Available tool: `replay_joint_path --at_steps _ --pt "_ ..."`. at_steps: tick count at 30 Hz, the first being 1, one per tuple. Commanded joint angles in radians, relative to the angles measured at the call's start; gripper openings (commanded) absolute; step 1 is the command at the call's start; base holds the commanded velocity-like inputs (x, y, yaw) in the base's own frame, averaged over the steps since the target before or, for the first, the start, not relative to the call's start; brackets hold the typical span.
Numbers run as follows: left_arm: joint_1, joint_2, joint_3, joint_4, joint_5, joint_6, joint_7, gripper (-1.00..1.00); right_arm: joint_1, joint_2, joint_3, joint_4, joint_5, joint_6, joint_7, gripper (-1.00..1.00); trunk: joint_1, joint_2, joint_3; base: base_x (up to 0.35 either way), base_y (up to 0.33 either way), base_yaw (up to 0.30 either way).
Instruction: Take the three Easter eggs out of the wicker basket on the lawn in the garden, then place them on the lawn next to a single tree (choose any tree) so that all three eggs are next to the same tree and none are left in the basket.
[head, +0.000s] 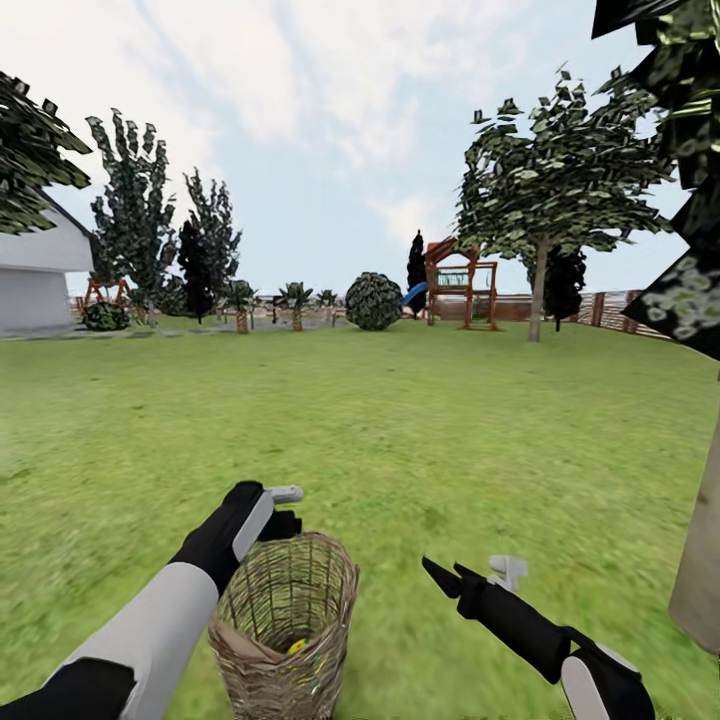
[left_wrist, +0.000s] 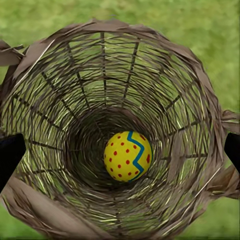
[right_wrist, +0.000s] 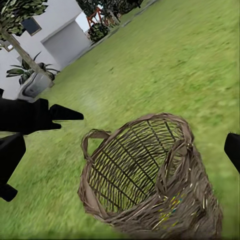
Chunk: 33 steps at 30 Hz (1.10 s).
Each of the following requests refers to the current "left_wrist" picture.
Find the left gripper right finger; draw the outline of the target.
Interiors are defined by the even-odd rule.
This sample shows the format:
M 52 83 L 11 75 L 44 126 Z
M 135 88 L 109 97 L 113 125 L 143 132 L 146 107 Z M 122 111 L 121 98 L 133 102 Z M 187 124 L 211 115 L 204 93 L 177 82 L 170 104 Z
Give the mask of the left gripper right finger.
M 236 167 L 240 173 L 240 135 L 232 132 L 227 133 L 225 140 L 224 151 L 232 160 L 232 164 Z M 231 165 L 232 165 L 231 164 Z

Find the wicker basket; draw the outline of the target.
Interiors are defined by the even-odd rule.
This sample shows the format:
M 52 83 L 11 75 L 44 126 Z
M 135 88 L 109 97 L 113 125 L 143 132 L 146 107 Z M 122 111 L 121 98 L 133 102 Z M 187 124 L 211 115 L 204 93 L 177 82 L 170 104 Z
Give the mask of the wicker basket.
M 98 32 L 100 37 L 88 39 Z M 115 35 L 116 38 L 105 37 L 104 33 Z M 123 54 L 121 51 L 106 53 L 105 50 L 113 48 L 106 48 L 104 39 L 121 41 L 120 44 L 135 44 L 134 48 L 130 47 L 133 54 Z M 70 42 L 79 41 L 86 42 L 70 47 Z M 152 50 L 163 57 L 150 51 L 147 52 L 148 58 L 137 55 L 139 43 L 151 46 Z M 49 56 L 40 59 L 56 45 L 58 46 Z M 95 49 L 102 50 L 101 54 L 93 54 L 86 60 L 74 56 L 96 45 L 101 45 L 101 48 Z M 85 47 L 72 52 L 73 49 L 83 46 Z M 29 159 L 27 164 L 25 157 L 22 157 L 0 193 L 0 203 L 7 213 L 44 235 L 47 240 L 163 240 L 162 236 L 167 232 L 170 233 L 165 240 L 176 240 L 177 236 L 208 209 L 210 200 L 215 201 L 222 197 L 240 199 L 240 173 L 234 164 L 226 168 L 228 156 L 224 151 L 228 132 L 240 135 L 240 114 L 223 110 L 202 61 L 187 46 L 171 42 L 161 31 L 144 24 L 130 24 L 116 18 L 92 18 L 87 22 L 70 23 L 51 36 L 33 41 L 23 53 L 19 52 L 22 49 L 22 44 L 11 47 L 4 40 L 0 42 L 0 67 L 9 66 L 0 84 L 0 139 L 13 135 L 14 128 L 16 134 L 21 132 L 22 123 L 30 110 L 27 131 L 25 133 L 24 124 L 23 137 L 31 153 L 31 166 Z M 172 55 L 187 69 L 171 59 Z M 136 57 L 146 60 L 153 68 L 136 63 Z M 47 67 L 64 58 L 67 59 Z M 131 58 L 131 62 L 120 58 Z M 124 65 L 119 63 L 120 61 L 130 63 L 130 69 L 106 68 Z M 187 73 L 192 82 L 189 82 L 181 71 L 174 69 L 169 61 Z M 55 67 L 56 70 L 48 76 L 45 74 Z M 153 82 L 146 80 L 149 87 L 146 88 L 139 80 L 132 79 L 140 78 L 134 67 L 141 68 L 153 79 Z M 80 77 L 80 72 L 86 71 L 92 71 L 95 75 Z M 39 83 L 34 93 L 32 89 L 26 100 L 39 73 L 45 80 Z M 128 79 L 120 80 L 116 78 L 117 75 L 107 73 L 126 73 Z M 179 93 L 173 101 L 162 85 L 165 83 L 159 79 L 161 74 L 168 77 Z M 77 78 L 67 83 L 74 75 L 77 75 Z M 98 80 L 104 81 L 104 84 L 98 87 L 103 93 L 102 102 L 94 98 L 90 100 L 93 93 L 90 89 L 84 90 L 85 86 Z M 107 83 L 107 80 L 121 83 L 111 84 Z M 22 89 L 17 92 L 23 81 Z M 164 91 L 160 90 L 156 83 Z M 193 89 L 193 85 L 200 96 Z M 44 88 L 46 89 L 43 94 L 33 103 Z M 128 89 L 140 93 L 139 97 L 134 98 L 140 105 L 129 98 L 131 94 Z M 73 99 L 75 92 L 77 98 Z M 15 105 L 14 98 L 17 99 Z M 168 104 L 165 105 L 160 98 Z M 190 109 L 194 122 L 190 121 L 185 98 L 194 111 L 193 113 Z M 79 103 L 70 109 L 77 101 Z M 182 122 L 175 111 L 174 104 L 178 101 L 186 122 Z M 13 119 L 20 108 L 21 120 L 17 129 L 16 124 L 13 128 Z M 2 120 L 6 112 L 8 114 L 4 132 L 5 128 L 1 126 L 4 125 Z M 105 116 L 94 119 L 94 114 Z M 46 123 L 46 131 L 40 142 L 36 142 L 35 124 L 39 115 L 41 119 L 37 130 L 42 129 Z M 169 128 L 165 126 L 164 115 Z M 90 127 L 96 125 L 96 128 L 86 136 L 84 132 L 81 134 L 80 129 L 74 136 L 83 120 L 89 116 L 93 117 Z M 60 120 L 57 124 L 58 118 Z M 103 123 L 111 119 L 118 119 L 118 122 Z M 99 162 L 105 165 L 104 149 L 107 141 L 112 138 L 110 135 L 115 135 L 118 128 L 130 131 L 128 125 L 134 132 L 143 133 L 153 145 L 155 154 L 151 176 L 149 167 L 144 175 L 127 185 L 101 183 L 99 181 L 116 182 L 112 176 L 107 178 L 110 174 L 104 172 L 106 168 L 103 165 L 100 168 L 97 165 Z M 205 125 L 208 130 L 207 138 Z M 27 137 L 30 126 L 31 134 Z M 51 141 L 53 128 L 55 133 Z M 187 145 L 184 141 L 185 132 Z M 48 142 L 43 144 L 46 135 Z M 192 154 L 189 151 L 190 136 L 193 142 Z M 73 138 L 74 150 L 69 150 Z M 102 147 L 94 144 L 96 139 L 102 140 Z M 167 151 L 167 146 L 169 155 L 163 158 L 164 148 L 166 147 Z M 202 153 L 202 146 L 205 153 Z M 47 148 L 47 155 L 43 148 Z M 81 166 L 85 176 L 81 175 L 77 168 L 80 151 L 92 168 L 87 172 Z M 55 164 L 54 158 L 57 159 Z M 194 165 L 192 168 L 190 165 L 189 172 L 185 173 L 183 179 L 182 174 L 179 177 L 180 170 L 188 158 L 191 163 L 195 158 Z M 164 169 L 164 173 L 158 179 L 156 175 L 160 169 Z M 204 174 L 204 182 L 199 187 Z M 53 178 L 57 179 L 63 192 L 57 188 Z M 178 206 L 184 195 L 184 200 Z M 81 202 L 84 207 L 77 206 L 72 199 Z M 196 212 L 202 202 L 201 210 Z M 143 214 L 144 217 L 137 217 L 129 222 L 120 221 Z M 140 233 L 128 234 L 142 226 L 145 226 L 145 229 Z

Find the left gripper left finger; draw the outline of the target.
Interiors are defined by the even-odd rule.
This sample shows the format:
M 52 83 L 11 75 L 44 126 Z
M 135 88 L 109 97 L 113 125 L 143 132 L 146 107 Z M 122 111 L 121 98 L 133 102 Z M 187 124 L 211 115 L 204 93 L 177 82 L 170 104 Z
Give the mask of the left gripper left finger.
M 0 193 L 25 156 L 25 143 L 21 132 L 0 139 Z

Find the easter egg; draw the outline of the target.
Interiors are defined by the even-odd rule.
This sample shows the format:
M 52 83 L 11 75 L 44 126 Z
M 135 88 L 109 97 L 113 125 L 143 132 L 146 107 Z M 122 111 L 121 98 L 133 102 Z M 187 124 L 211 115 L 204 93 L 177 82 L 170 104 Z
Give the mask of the easter egg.
M 143 133 L 134 132 L 132 127 L 122 130 L 116 129 L 115 135 L 107 141 L 104 149 L 104 164 L 107 178 L 115 181 L 132 183 L 144 175 L 150 167 L 149 176 L 155 164 L 153 145 Z

